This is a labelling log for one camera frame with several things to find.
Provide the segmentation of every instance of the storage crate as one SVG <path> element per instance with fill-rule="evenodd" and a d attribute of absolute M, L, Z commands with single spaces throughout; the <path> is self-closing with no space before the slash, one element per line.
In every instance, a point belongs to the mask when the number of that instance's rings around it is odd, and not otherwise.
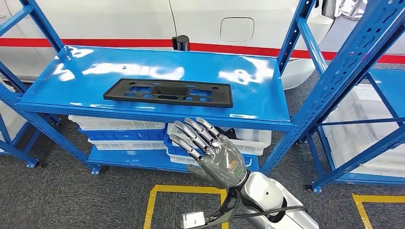
<path fill-rule="evenodd" d="M 163 141 L 96 141 L 88 140 L 98 150 L 167 149 Z"/>
<path fill-rule="evenodd" d="M 69 115 L 69 119 L 79 124 L 82 130 L 147 130 L 163 129 L 165 123 L 126 119 L 97 118 Z"/>
<path fill-rule="evenodd" d="M 165 136 L 164 144 L 167 147 L 167 155 L 170 156 L 170 161 L 181 164 L 193 164 L 198 165 L 198 163 L 192 158 L 188 153 L 179 146 L 174 146 L 173 142 L 170 140 L 169 135 Z M 200 154 L 203 152 L 200 149 L 196 149 Z M 258 158 L 255 155 L 242 154 L 245 158 L 246 167 L 251 167 L 251 171 L 257 171 L 258 169 Z"/>
<path fill-rule="evenodd" d="M 191 140 L 174 124 L 169 123 L 167 126 L 167 133 L 176 134 L 183 138 L 188 144 L 197 148 Z M 239 129 L 235 128 L 236 137 L 241 140 L 230 139 L 235 147 L 244 154 L 262 155 L 263 150 L 271 144 L 271 131 L 268 130 L 252 130 L 252 129 Z"/>
<path fill-rule="evenodd" d="M 392 117 L 370 84 L 360 84 L 329 114 L 325 122 Z M 397 123 L 324 126 L 335 167 L 346 163 L 398 128 Z M 388 150 L 354 169 L 352 173 L 405 177 L 405 145 Z"/>
<path fill-rule="evenodd" d="M 132 141 L 162 141 L 166 129 L 150 130 L 82 130 L 90 140 L 96 141 L 115 141 L 115 140 L 132 140 Z"/>

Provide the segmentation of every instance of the gray carpet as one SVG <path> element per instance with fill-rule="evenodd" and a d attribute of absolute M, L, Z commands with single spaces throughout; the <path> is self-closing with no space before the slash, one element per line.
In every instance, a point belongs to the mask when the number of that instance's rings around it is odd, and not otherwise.
<path fill-rule="evenodd" d="M 317 75 L 300 87 L 286 91 L 290 112 L 295 113 L 310 92 Z M 60 132 L 84 152 L 91 145 L 77 131 L 77 125 L 63 117 Z M 272 146 L 265 150 L 261 163 L 281 137 L 274 132 Z M 8 156 L 0 157 L 0 228 L 70 229 L 143 227 L 149 192 L 155 184 L 208 186 L 206 182 L 172 172 L 106 167 L 97 177 L 57 144 L 41 136 L 31 152 L 45 160 L 42 169 L 27 169 Z M 405 188 L 332 184 L 322 194 L 303 186 L 317 178 L 308 146 L 294 146 L 276 166 L 270 177 L 280 181 L 309 209 L 321 228 L 364 228 L 352 193 L 365 195 L 404 195 Z M 364 204 L 375 228 L 403 228 L 402 204 Z M 152 229 L 179 228 L 179 215 L 219 207 L 219 195 L 158 193 Z M 251 228 L 244 219 L 231 228 Z"/>

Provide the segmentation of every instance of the black bracket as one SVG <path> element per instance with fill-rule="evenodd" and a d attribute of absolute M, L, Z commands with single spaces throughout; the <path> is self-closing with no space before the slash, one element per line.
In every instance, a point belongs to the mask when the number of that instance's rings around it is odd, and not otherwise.
<path fill-rule="evenodd" d="M 188 106 L 233 107 L 229 84 L 120 79 L 104 99 Z"/>
<path fill-rule="evenodd" d="M 229 204 L 233 199 L 234 199 L 233 205 L 229 206 Z M 230 188 L 229 193 L 226 196 L 225 201 L 222 203 L 219 210 L 214 214 L 212 214 L 211 216 L 205 218 L 206 222 L 205 225 L 198 226 L 192 229 L 206 228 L 221 223 L 231 222 L 232 219 L 234 218 L 234 215 L 236 213 L 240 201 L 241 201 L 241 194 L 239 190 L 237 190 L 235 187 Z"/>

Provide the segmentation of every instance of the shelf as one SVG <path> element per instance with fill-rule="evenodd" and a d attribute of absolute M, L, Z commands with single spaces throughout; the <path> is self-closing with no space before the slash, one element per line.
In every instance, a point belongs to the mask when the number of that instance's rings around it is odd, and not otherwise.
<path fill-rule="evenodd" d="M 405 70 L 372 69 L 369 80 L 394 117 L 405 117 Z"/>
<path fill-rule="evenodd" d="M 98 150 L 93 146 L 88 163 L 186 173 L 186 165 L 173 163 L 166 150 Z"/>
<path fill-rule="evenodd" d="M 360 173 L 346 173 L 336 179 L 336 183 L 366 184 L 366 185 L 404 185 L 405 177 L 391 177 L 382 175 L 368 175 Z"/>
<path fill-rule="evenodd" d="M 213 125 L 287 131 L 290 122 L 276 58 L 67 46 L 21 98 L 32 112 L 154 122 L 204 117 Z M 121 78 L 182 80 L 231 85 L 232 108 L 104 100 Z"/>

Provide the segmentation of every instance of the blue plastic bin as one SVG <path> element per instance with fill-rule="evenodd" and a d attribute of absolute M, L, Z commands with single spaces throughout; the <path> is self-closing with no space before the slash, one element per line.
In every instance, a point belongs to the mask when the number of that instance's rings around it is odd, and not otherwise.
<path fill-rule="evenodd" d="M 114 140 L 140 140 L 161 141 L 164 139 L 166 128 L 152 130 L 82 130 L 90 140 L 114 141 Z"/>
<path fill-rule="evenodd" d="M 167 154 L 169 156 L 173 157 L 179 157 L 179 158 L 189 158 L 189 160 L 183 160 L 185 161 L 190 161 L 193 162 L 194 159 L 186 153 L 184 149 L 182 149 L 180 146 L 174 146 L 172 144 L 172 141 L 169 138 L 169 135 L 165 134 L 164 136 L 164 144 L 167 146 Z M 203 152 L 200 149 L 196 149 L 200 154 Z M 248 154 L 242 154 L 243 157 L 245 158 L 245 163 L 246 166 L 250 171 L 258 171 L 259 170 L 259 161 L 258 161 L 258 156 L 256 155 L 248 155 Z"/>

